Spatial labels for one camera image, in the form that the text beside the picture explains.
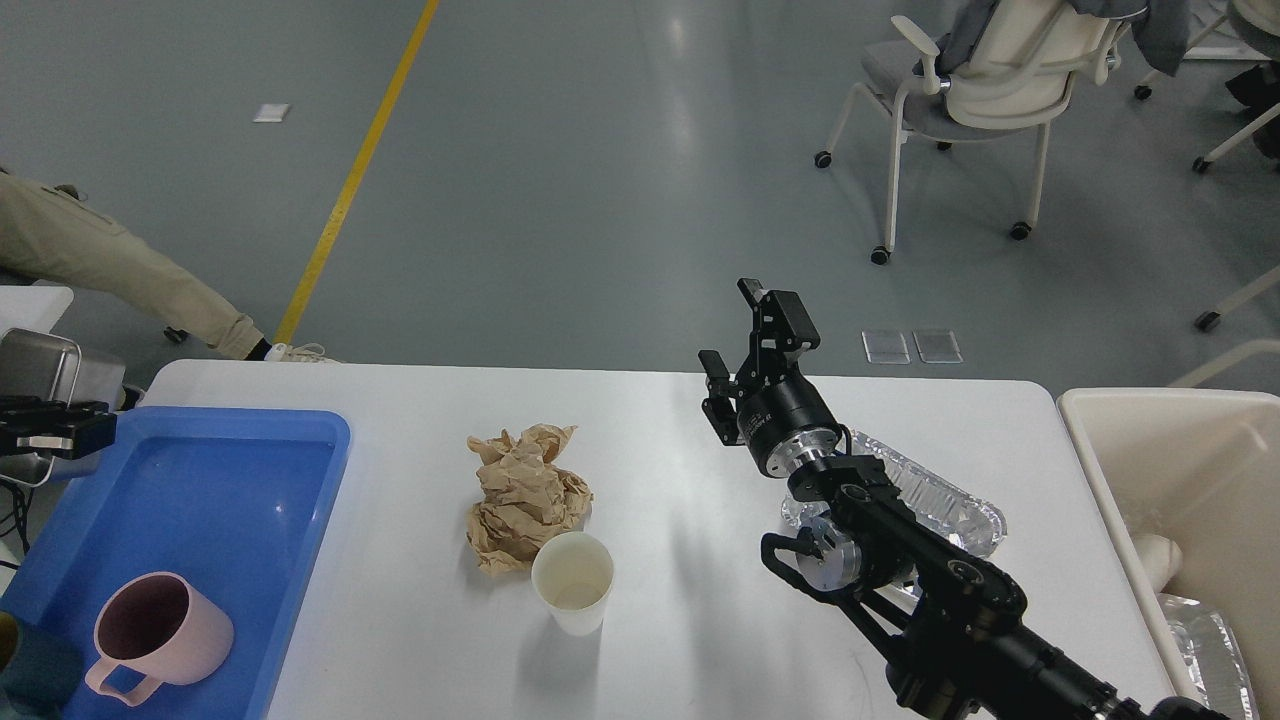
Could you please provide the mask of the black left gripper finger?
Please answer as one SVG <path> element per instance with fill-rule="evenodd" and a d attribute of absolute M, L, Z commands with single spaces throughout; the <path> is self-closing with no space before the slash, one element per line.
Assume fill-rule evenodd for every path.
<path fill-rule="evenodd" d="M 106 402 L 1 397 L 1 455 L 49 452 L 78 460 L 114 443 L 116 414 Z"/>

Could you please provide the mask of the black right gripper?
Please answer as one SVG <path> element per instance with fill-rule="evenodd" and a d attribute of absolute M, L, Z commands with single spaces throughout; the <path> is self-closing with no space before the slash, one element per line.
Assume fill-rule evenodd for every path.
<path fill-rule="evenodd" d="M 765 477 L 786 478 L 804 462 L 832 455 L 842 437 L 799 359 L 820 336 L 797 293 L 739 279 L 753 314 L 748 356 L 735 382 L 716 350 L 700 350 L 708 396 L 701 410 L 724 446 L 745 442 Z"/>

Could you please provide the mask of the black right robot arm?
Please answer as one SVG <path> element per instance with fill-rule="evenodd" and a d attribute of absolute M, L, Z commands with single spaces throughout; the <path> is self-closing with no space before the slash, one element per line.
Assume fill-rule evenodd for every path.
<path fill-rule="evenodd" d="M 701 407 L 726 446 L 827 511 L 794 537 L 768 533 L 765 566 L 805 596 L 838 607 L 886 661 L 901 707 L 928 719 L 1212 719 L 1171 696 L 1152 710 L 1070 660 L 1023 621 L 1027 594 L 1004 570 L 920 524 L 884 462 L 852 451 L 797 360 L 820 337 L 800 297 L 737 283 L 753 313 L 736 374 L 703 350 Z"/>

